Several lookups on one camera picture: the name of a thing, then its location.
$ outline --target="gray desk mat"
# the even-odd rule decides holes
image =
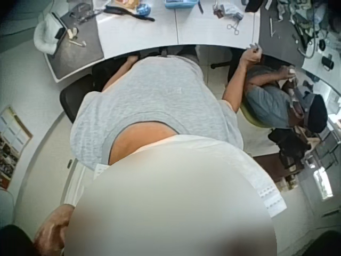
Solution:
[[[57,79],[62,79],[77,69],[104,58],[96,18],[78,25],[67,13],[61,20],[68,28],[79,29],[77,42],[85,41],[86,47],[71,44],[68,35],[65,35],[54,58],[48,55],[48,61]]]
[[[272,18],[273,30],[276,30],[276,33],[273,35],[273,37],[270,36],[269,17]],[[294,25],[289,21],[289,13],[286,12],[283,18],[284,20],[277,22],[277,1],[272,1],[268,11],[265,9],[265,4],[262,5],[259,44],[262,47],[264,54],[286,61],[295,65],[296,67],[302,67],[304,56],[297,51],[298,47],[303,49],[301,41],[294,28]],[[298,39],[298,44],[295,43],[293,34]]]

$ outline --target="blue object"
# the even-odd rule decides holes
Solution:
[[[148,16],[150,14],[151,8],[148,4],[139,4],[136,7],[136,11],[139,15]]]
[[[199,0],[164,0],[168,9],[193,8]]]

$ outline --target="workbench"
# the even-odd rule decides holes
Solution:
[[[94,8],[100,7],[104,0],[92,1]],[[245,49],[251,43],[259,43],[263,53],[283,60],[288,64],[303,68],[311,74],[321,78],[336,91],[341,92],[340,56],[333,49],[326,48],[324,52],[316,51],[312,59],[304,58],[298,51],[301,45],[295,44],[292,34],[296,33],[288,21],[287,14],[282,22],[277,22],[276,1],[273,1],[269,10],[264,5],[256,13],[245,13],[239,22],[239,35],[234,30],[227,29],[228,24],[235,24],[229,18],[218,19],[213,15],[214,0],[201,0],[204,13],[199,8],[166,9],[162,0],[145,0],[151,6],[150,17],[155,22],[138,20],[124,15],[102,13],[96,18],[79,25],[79,37],[85,39],[87,46],[81,48],[71,45],[65,38],[54,59],[46,56],[47,63],[56,82],[83,70],[95,63],[113,57],[161,46],[201,44],[219,45]],[[240,0],[231,0],[240,10],[245,7]],[[269,17],[273,19],[276,33],[270,36]],[[66,13],[62,20],[66,25],[74,26]],[[307,54],[312,51],[308,45]],[[333,55],[334,69],[324,69],[322,56]]]

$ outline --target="gray t-shirt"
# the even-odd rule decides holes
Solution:
[[[200,67],[176,56],[139,61],[104,92],[88,93],[71,129],[71,149],[87,167],[108,164],[116,137],[139,122],[161,122],[178,134],[222,140],[243,148],[237,116],[217,101]]]
[[[257,65],[248,70],[246,80],[271,72],[274,70]],[[290,96],[279,88],[277,82],[262,87],[255,86],[245,96],[252,111],[262,123],[274,128],[290,128],[288,116]]]

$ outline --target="bulletin board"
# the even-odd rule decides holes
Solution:
[[[8,189],[24,147],[32,138],[11,106],[0,114],[0,187]]]

